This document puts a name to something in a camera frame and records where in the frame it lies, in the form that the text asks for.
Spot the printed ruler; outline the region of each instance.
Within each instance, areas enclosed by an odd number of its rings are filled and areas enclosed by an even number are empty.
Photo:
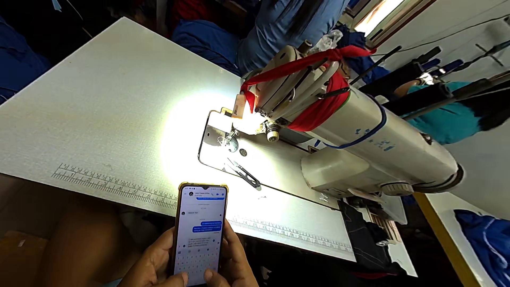
[[[176,209],[177,207],[177,196],[173,194],[149,188],[133,181],[118,179],[107,174],[86,170],[70,164],[60,164],[60,166],[52,174],[52,177],[74,184],[91,187],[102,192],[139,200],[145,203],[171,209]],[[240,228],[270,234],[276,237],[302,242],[309,245],[320,246],[322,248],[352,253],[352,247],[348,244],[285,225],[239,216],[229,218],[228,221],[231,225],[238,226]]]
[[[352,247],[350,245],[280,224],[242,217],[229,218],[228,222],[230,222],[231,225],[235,225],[241,228],[247,228],[257,232],[291,239],[293,241],[301,241],[307,244],[313,244],[326,248],[336,249],[342,252],[352,253]]]
[[[145,203],[159,205],[170,209],[177,208],[177,195],[149,188],[133,181],[122,180],[107,174],[86,170],[70,164],[60,164],[52,177],[91,187],[102,192],[143,201]]]

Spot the hand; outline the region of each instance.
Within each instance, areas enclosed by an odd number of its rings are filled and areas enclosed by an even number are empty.
[[[207,269],[203,274],[207,286],[258,287],[257,280],[251,271],[248,259],[246,259],[243,245],[226,219],[224,228],[224,237],[221,242],[221,255],[224,261],[222,261],[220,272],[225,277],[211,269]]]
[[[131,267],[118,287],[184,287],[188,274],[179,273],[166,278],[168,250],[173,245],[173,231],[170,228],[143,252],[142,257]]]

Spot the white table surface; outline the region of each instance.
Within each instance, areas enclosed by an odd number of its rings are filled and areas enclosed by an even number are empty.
[[[0,173],[170,216],[181,182],[226,183],[236,232],[355,261],[340,212],[198,162],[240,84],[122,18],[0,106]],[[390,255],[416,274],[403,245]]]
[[[476,280],[478,280],[480,286],[496,286],[494,281],[489,277],[487,271],[485,271],[485,268],[483,268],[480,260],[478,259],[478,256],[476,256],[473,247],[471,247],[471,244],[464,236],[461,226],[455,218],[455,213],[453,210],[465,209],[482,215],[491,214],[451,193],[427,194],[426,196],[435,212],[438,214],[439,219],[443,223],[444,227],[448,231],[453,242],[464,257],[464,260],[473,272]]]

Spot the blue chat bubble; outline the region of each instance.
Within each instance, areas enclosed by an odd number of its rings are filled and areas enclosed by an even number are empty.
[[[197,197],[198,200],[224,200],[225,197]]]
[[[213,225],[213,226],[193,226],[193,232],[211,232],[211,231],[220,231],[221,225]]]
[[[201,226],[221,225],[221,221],[202,221]]]

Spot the red fabric tied around machine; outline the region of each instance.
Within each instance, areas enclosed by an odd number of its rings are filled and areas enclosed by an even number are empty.
[[[283,64],[247,80],[241,85],[241,92],[244,93],[244,96],[250,105],[250,111],[253,113],[255,106],[255,95],[248,91],[249,86],[288,76],[310,65],[313,65],[324,58],[328,58],[329,61],[340,61],[343,57],[365,57],[372,55],[374,52],[375,51],[367,51],[353,45],[340,49],[330,49],[324,52],[318,52],[299,60]],[[329,79],[327,92],[344,88],[347,85],[347,81],[338,72],[335,72]],[[334,97],[329,97],[314,102],[306,110],[304,110],[288,126],[288,128],[302,132],[307,132],[315,129],[323,122],[325,122],[338,108],[342,106],[342,104],[347,100],[348,95],[349,92],[346,92]]]

